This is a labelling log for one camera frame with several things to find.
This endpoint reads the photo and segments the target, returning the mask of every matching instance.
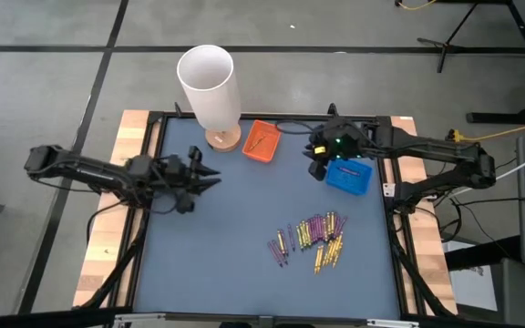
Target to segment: black floor line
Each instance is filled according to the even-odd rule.
[[[121,0],[117,11],[117,16],[115,17],[115,23],[108,38],[107,46],[103,49],[104,54],[100,60],[97,76],[95,77],[92,89],[90,90],[87,107],[80,121],[80,125],[78,126],[77,134],[72,145],[72,150],[77,153],[80,153],[84,147],[84,142],[87,138],[88,130],[90,128],[90,123],[97,107],[100,90],[102,89],[105,76],[107,75],[108,64],[110,63],[110,58],[112,56],[111,49],[117,42],[118,33],[123,24],[123,19],[127,11],[128,4],[129,0]],[[60,183],[60,185],[65,189],[69,189],[71,184],[71,179],[62,179]],[[56,195],[50,205],[50,210],[48,211],[46,218],[46,230],[44,232],[44,236],[41,239],[37,255],[32,261],[34,265],[31,267],[31,270],[28,268],[29,278],[26,279],[24,294],[21,296],[21,302],[19,303],[18,307],[18,313],[20,314],[31,313],[34,307],[37,291],[39,290],[40,283],[42,282],[42,277],[44,276],[44,272],[46,270],[47,261],[50,256],[50,252],[52,251],[52,246],[54,245],[54,239],[56,238],[58,227],[60,226],[62,213],[64,212],[64,208],[67,204],[68,193],[68,190],[56,190]]]
[[[0,45],[0,52],[17,53],[91,53],[102,52],[106,46],[48,46],[48,45]]]

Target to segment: yellow crayon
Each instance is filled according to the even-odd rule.
[[[344,244],[344,233],[340,233],[339,236],[337,236],[337,240],[335,241],[335,251],[332,256],[334,256],[334,263],[337,262],[337,259],[339,258],[339,253],[342,250],[342,245]]]
[[[283,235],[281,234],[281,231],[277,231],[277,237],[279,237],[279,248],[281,248],[281,253],[285,255],[286,250],[285,250]]]
[[[335,249],[337,248],[337,241],[332,241],[332,249],[329,251],[329,256],[327,257],[327,264],[331,263],[334,260]]]
[[[324,245],[321,245],[317,248],[317,255],[315,256],[315,270],[314,273],[317,274],[321,270],[321,258],[324,253]]]
[[[305,244],[305,247],[307,247],[307,246],[309,246],[309,240],[310,240],[309,230],[307,230],[307,222],[301,221],[301,229],[303,230],[303,233],[304,233],[304,236],[305,236],[304,244]]]
[[[342,253],[342,249],[344,248],[344,242],[342,241],[340,244],[339,244],[339,247],[337,249],[337,253],[335,254],[335,260],[334,260],[334,265],[332,266],[332,268],[335,268],[335,265],[337,264],[337,260],[339,260],[339,256],[340,254]]]
[[[297,238],[299,239],[299,246],[301,247],[301,251],[303,250],[303,239],[301,238],[301,227],[297,225]]]
[[[324,258],[321,261],[321,266],[327,265],[327,260],[329,259],[329,253],[332,251],[333,247],[334,247],[334,244],[332,243],[332,241],[327,242],[327,249],[325,250]]]
[[[327,213],[325,214],[325,220],[326,220],[326,223],[327,223],[327,226],[326,226],[326,228],[327,228],[327,237],[329,237],[329,233],[330,233],[331,230],[332,230],[332,227],[331,227],[331,225],[332,225],[332,218],[331,218],[331,216],[329,215],[329,212],[327,212]]]
[[[305,223],[301,221],[299,224],[299,229],[301,229],[301,239],[303,240],[303,248],[307,247],[307,234],[305,233]]]
[[[305,222],[305,227],[307,228],[307,246],[311,246],[311,226],[309,222]]]
[[[324,225],[324,241],[327,241],[327,219],[322,219],[323,225]]]
[[[331,213],[331,219],[332,219],[332,229],[330,231],[330,233],[333,235],[335,233],[335,213]]]

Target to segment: black cable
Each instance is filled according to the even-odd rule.
[[[60,160],[60,161],[58,161],[58,162],[52,163],[52,164],[50,164],[50,165],[44,167],[43,169],[29,170],[29,171],[27,172],[27,174],[44,173],[44,172],[46,172],[47,170],[54,168],[55,166],[58,166],[58,165],[60,165],[60,164],[66,164],[66,163],[74,163],[74,160],[68,160],[68,159],[66,159],[66,160]]]
[[[87,223],[87,245],[88,245],[88,242],[90,241],[90,232],[91,232],[90,228],[92,226],[92,222],[94,221],[95,217],[97,215],[99,215],[100,213],[104,212],[105,210],[110,210],[110,209],[112,209],[112,208],[114,208],[114,207],[116,207],[116,206],[118,206],[120,204],[123,204],[123,203],[125,203],[124,200],[116,202],[116,203],[114,203],[112,205],[108,205],[107,207],[102,208],[102,209],[97,210],[96,212],[92,213],[92,215],[88,219],[88,223]]]
[[[433,217],[435,217],[435,220],[437,220],[437,226],[438,226],[438,227],[441,226],[441,221],[438,219],[437,214],[433,213],[431,210],[427,210],[427,209],[419,208],[418,206],[417,206],[417,210],[422,210],[422,211],[425,211],[426,213],[432,215]]]
[[[445,170],[446,167],[447,167],[447,162],[444,162],[444,163],[443,163],[443,167],[442,167],[441,170],[437,173],[437,175],[443,173],[443,171]]]
[[[285,129],[279,128],[279,124],[295,124],[295,125],[307,128],[308,131],[289,131],[289,130],[285,130]],[[282,132],[284,134],[292,134],[292,135],[306,135],[306,134],[313,134],[315,132],[322,132],[322,131],[324,131],[324,129],[314,130],[314,128],[312,128],[310,125],[308,125],[306,123],[303,123],[301,121],[298,121],[298,120],[293,120],[293,119],[281,119],[281,120],[278,120],[278,121],[276,121],[274,123],[274,127],[277,130],[279,130],[279,132]]]
[[[525,197],[512,197],[512,198],[494,199],[494,200],[473,200],[473,201],[468,201],[464,203],[459,203],[459,206],[479,204],[479,203],[484,203],[484,202],[513,201],[513,200],[525,200]]]
[[[64,188],[62,186],[54,185],[54,184],[47,183],[47,182],[44,182],[44,181],[40,181],[39,179],[32,179],[32,180],[37,182],[37,183],[39,183],[39,184],[43,184],[43,185],[48,186],[48,187],[54,187],[54,188],[60,189],[60,190],[68,190],[68,191],[74,191],[74,192],[94,192],[94,193],[97,193],[94,190],[75,190],[75,189],[71,189],[71,188]]]
[[[510,160],[508,160],[507,162],[505,162],[505,163],[503,163],[503,164],[501,164],[501,165],[498,165],[498,166],[496,167],[496,170],[498,170],[499,168],[503,168],[503,167],[505,167],[506,165],[511,164],[511,162],[513,162],[514,160],[516,160],[516,158],[510,159]]]
[[[458,203],[458,205],[459,205],[459,206],[462,206],[462,207],[464,207],[464,208],[466,208],[466,209],[469,211],[469,213],[471,213],[471,216],[473,216],[473,220],[475,220],[475,222],[478,224],[478,227],[479,227],[479,229],[481,230],[481,232],[483,232],[483,234],[486,235],[486,237],[488,237],[489,239],[491,239],[491,241],[493,241],[493,242],[496,244],[496,246],[498,246],[498,247],[501,249],[501,251],[503,251],[503,253],[504,253],[506,256],[508,256],[509,258],[513,259],[513,258],[511,257],[511,255],[509,255],[508,252],[507,252],[503,247],[501,247],[501,245],[499,245],[499,243],[498,243],[496,240],[494,240],[493,238],[491,238],[491,236],[489,236],[489,234],[488,234],[487,232],[485,232],[485,230],[483,230],[483,227],[481,226],[481,223],[479,223],[479,220],[478,220],[478,218],[475,216],[475,213],[473,212],[472,209],[470,209],[468,206],[466,206],[466,205],[464,205],[464,204],[461,204],[461,203]]]
[[[145,210],[147,210],[150,213],[155,213],[155,214],[163,214],[163,215],[169,214],[169,213],[173,212],[178,207],[178,204],[180,203],[180,197],[175,192],[175,190],[170,186],[170,184],[165,180],[165,178],[163,178],[163,176],[161,175],[160,171],[155,167],[155,165],[151,166],[151,170],[161,180],[161,182],[163,182],[163,185],[170,191],[170,193],[173,194],[173,198],[175,199],[175,202],[174,202],[173,206],[171,207],[171,209],[169,209],[169,210],[165,210],[165,211],[151,210],[151,209],[145,209]]]
[[[454,188],[450,189],[450,190],[447,190],[445,191],[445,193],[443,194],[443,196],[438,199],[438,203],[436,203],[435,205],[433,205],[433,207],[436,209],[438,205],[440,205],[443,201],[445,201],[447,199],[447,197],[451,194],[451,191],[453,191]]]
[[[448,237],[444,238],[441,240],[441,242],[449,242],[449,241],[452,241],[455,239],[455,237],[457,237],[457,235],[459,234],[459,232],[461,231],[461,227],[463,226],[463,215],[461,213],[461,209],[458,207],[458,200],[455,201],[453,199],[450,200],[451,201],[451,205],[453,205],[455,207],[455,211],[457,212],[457,218],[454,219],[453,221],[447,223],[446,225],[442,226],[442,227],[439,227],[438,229],[438,232],[439,234],[443,233],[445,231],[446,228],[454,225],[454,224],[457,224],[457,226],[455,227],[455,230],[453,231],[453,233],[451,233]]]

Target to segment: wooden table frame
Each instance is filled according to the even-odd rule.
[[[252,115],[257,118],[265,117],[265,114]],[[167,120],[167,117],[164,116],[163,112],[125,110],[110,162],[122,165],[127,159],[139,153],[155,156],[156,151],[161,149],[162,129],[166,124],[164,120]],[[390,120],[395,127],[402,128],[409,134],[417,134],[415,122],[412,118],[391,117]],[[384,167],[386,168],[387,182],[395,181],[395,165],[399,169],[399,172],[396,171],[396,177],[399,173],[403,181],[416,182],[427,177],[422,159],[403,157],[397,160],[397,164],[392,160],[385,159]],[[118,200],[112,194],[103,194],[98,208],[101,209],[116,202]],[[418,207],[434,212],[432,204],[428,201],[421,201]],[[78,280],[74,298],[75,306],[86,302],[102,282],[107,279],[119,256],[122,255],[136,235],[142,215],[142,210],[129,210],[125,206],[117,206],[96,217]],[[431,291],[447,309],[457,313],[436,219],[429,213],[417,210],[416,213],[409,215],[404,220],[396,215],[395,224],[398,228],[403,228],[397,234],[403,245],[406,245],[406,239],[412,240],[412,243],[409,243],[405,249],[408,255],[416,260],[418,271]],[[132,267],[139,266],[139,263],[140,256],[129,264],[118,283],[118,291],[112,292],[103,302],[103,306],[126,306],[132,303],[138,271],[132,270]],[[426,314],[432,315],[418,293],[415,294],[415,288],[406,271],[401,270],[404,290],[401,292],[399,289],[399,293],[404,294],[406,298],[405,302],[400,302],[401,312],[403,310],[406,313],[424,314],[426,312]]]

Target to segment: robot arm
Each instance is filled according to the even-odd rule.
[[[323,180],[330,160],[351,158],[396,159],[403,156],[433,159],[455,164],[451,171],[416,183],[398,182],[394,189],[393,208],[412,213],[426,196],[457,187],[485,189],[496,181],[494,160],[477,143],[455,143],[412,136],[401,128],[362,124],[342,118],[334,104],[327,112],[334,116],[314,128],[304,155],[313,160],[309,173]]]
[[[190,165],[177,155],[153,159],[139,155],[127,160],[124,166],[80,156],[59,146],[40,146],[30,149],[24,169],[30,179],[64,177],[87,184],[97,193],[112,192],[125,205],[147,208],[155,192],[169,193],[176,199],[180,213],[193,210],[190,194],[200,195],[220,182],[220,179],[200,179],[218,174],[201,164],[201,152],[190,147]]]

